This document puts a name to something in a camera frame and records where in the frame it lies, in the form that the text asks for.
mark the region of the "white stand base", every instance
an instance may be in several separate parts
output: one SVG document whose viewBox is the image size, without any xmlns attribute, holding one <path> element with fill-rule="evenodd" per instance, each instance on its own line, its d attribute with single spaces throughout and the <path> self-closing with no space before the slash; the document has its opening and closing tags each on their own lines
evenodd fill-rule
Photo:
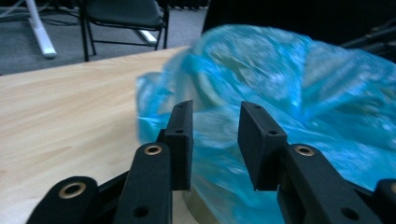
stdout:
<svg viewBox="0 0 396 224">
<path fill-rule="evenodd" d="M 50 42 L 50 38 L 47 34 L 46 29 L 43 26 L 40 18 L 38 17 L 37 8 L 35 6 L 35 0 L 25 0 L 27 7 L 30 12 L 31 18 L 29 19 L 30 26 L 35 33 L 35 38 L 37 39 L 38 45 L 41 48 L 41 52 L 47 59 L 53 59 L 56 56 L 55 48 Z"/>
<path fill-rule="evenodd" d="M 139 33 L 152 45 L 157 43 L 157 39 L 149 32 L 149 31 L 142 31 L 139 30 Z"/>
</svg>

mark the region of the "translucent plastic bag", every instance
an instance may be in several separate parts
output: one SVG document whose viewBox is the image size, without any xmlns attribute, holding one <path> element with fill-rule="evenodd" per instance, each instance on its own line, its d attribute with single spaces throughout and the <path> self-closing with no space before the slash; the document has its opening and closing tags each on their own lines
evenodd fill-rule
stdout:
<svg viewBox="0 0 396 224">
<path fill-rule="evenodd" d="M 396 178 L 396 65 L 272 28 L 223 26 L 137 81 L 139 138 L 194 100 L 192 184 L 221 223 L 281 223 L 253 191 L 236 143 L 241 101 L 262 105 L 290 143 L 320 149 L 347 180 Z"/>
</svg>

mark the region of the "chair seat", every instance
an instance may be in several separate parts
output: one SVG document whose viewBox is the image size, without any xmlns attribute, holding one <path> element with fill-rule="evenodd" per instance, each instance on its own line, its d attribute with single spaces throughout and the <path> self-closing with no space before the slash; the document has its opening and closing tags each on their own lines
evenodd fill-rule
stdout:
<svg viewBox="0 0 396 224">
<path fill-rule="evenodd" d="M 90 21 L 104 24 L 142 26 L 158 29 L 163 17 L 155 1 L 145 0 L 92 0 L 86 6 Z"/>
</svg>

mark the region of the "black chair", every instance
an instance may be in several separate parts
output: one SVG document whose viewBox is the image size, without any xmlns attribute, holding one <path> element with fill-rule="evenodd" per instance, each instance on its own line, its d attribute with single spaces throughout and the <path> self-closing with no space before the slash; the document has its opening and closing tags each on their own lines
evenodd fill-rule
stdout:
<svg viewBox="0 0 396 224">
<path fill-rule="evenodd" d="M 168 37 L 169 8 L 168 0 L 81 0 L 79 2 L 84 60 L 89 61 L 87 31 L 92 53 L 96 55 L 94 43 L 124 44 L 158 48 L 163 29 L 165 31 L 163 48 L 166 49 Z M 90 24 L 99 26 L 131 29 L 134 31 L 158 32 L 155 44 L 142 38 L 141 43 L 95 40 Z"/>
</svg>

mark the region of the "table surface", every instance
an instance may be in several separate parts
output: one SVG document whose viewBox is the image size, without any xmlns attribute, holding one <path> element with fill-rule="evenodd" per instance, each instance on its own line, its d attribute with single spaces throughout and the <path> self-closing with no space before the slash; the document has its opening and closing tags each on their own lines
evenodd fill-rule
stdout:
<svg viewBox="0 0 396 224">
<path fill-rule="evenodd" d="M 127 171 L 136 137 L 135 79 L 167 49 L 0 77 L 0 220 L 24 223 L 57 182 L 98 184 Z M 174 193 L 174 223 L 197 223 Z"/>
</svg>

